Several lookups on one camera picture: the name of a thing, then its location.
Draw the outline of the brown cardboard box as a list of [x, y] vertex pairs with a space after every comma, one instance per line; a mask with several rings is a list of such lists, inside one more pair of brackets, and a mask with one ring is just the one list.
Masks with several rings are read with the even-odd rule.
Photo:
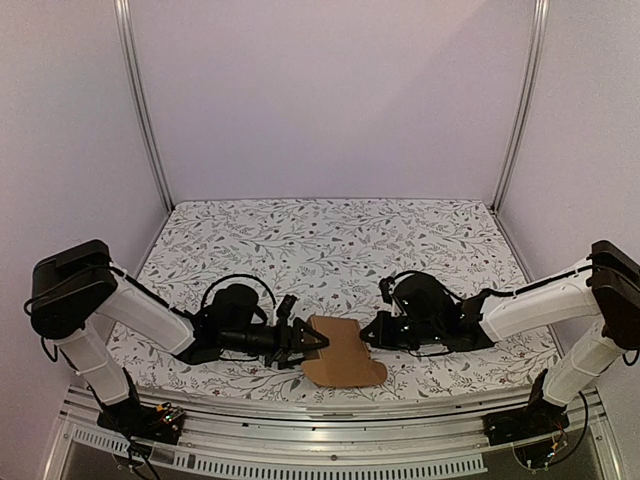
[[304, 375], [316, 386], [353, 389], [387, 380], [385, 364], [374, 360], [360, 339], [357, 320], [313, 315], [307, 324], [329, 340], [327, 347], [307, 352], [301, 364]]

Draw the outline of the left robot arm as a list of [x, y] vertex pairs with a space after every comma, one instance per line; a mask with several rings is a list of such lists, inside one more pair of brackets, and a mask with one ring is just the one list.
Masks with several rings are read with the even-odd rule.
[[225, 351], [262, 358], [280, 369], [300, 355], [325, 348], [326, 336], [291, 316], [297, 299], [272, 302], [267, 314], [248, 274], [231, 274], [209, 286], [195, 313], [180, 310], [142, 286], [112, 261], [108, 246], [91, 240], [39, 261], [24, 304], [33, 330], [51, 341], [110, 407], [111, 419], [128, 434], [148, 426], [148, 412], [132, 398], [134, 387], [99, 338], [90, 320], [102, 316], [145, 336], [187, 365], [219, 360]]

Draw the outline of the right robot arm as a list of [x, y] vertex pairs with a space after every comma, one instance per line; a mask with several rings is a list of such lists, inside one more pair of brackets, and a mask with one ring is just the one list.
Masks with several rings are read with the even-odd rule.
[[568, 269], [512, 291], [485, 288], [463, 298], [436, 277], [405, 271], [382, 279], [389, 310], [360, 332], [377, 349], [443, 354], [495, 346], [508, 338], [570, 319], [590, 319], [590, 329], [552, 368], [541, 373], [517, 427], [537, 436], [578, 393], [617, 359], [639, 348], [639, 265], [607, 240]]

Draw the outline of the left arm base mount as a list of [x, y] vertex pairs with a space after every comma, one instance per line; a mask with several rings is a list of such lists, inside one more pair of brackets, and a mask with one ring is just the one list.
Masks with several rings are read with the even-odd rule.
[[141, 438], [154, 442], [177, 445], [185, 422], [185, 410], [164, 402], [154, 407], [140, 402], [137, 389], [127, 371], [128, 396], [113, 405], [106, 405], [91, 390], [100, 414], [97, 424], [105, 429], [120, 433], [127, 439]]

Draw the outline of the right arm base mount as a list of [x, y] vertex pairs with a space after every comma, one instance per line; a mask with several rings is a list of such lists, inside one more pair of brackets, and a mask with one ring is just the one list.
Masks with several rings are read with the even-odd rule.
[[544, 398], [547, 373], [544, 369], [536, 377], [526, 405], [482, 417], [483, 433], [491, 446], [551, 434], [569, 426], [566, 406], [557, 406]]

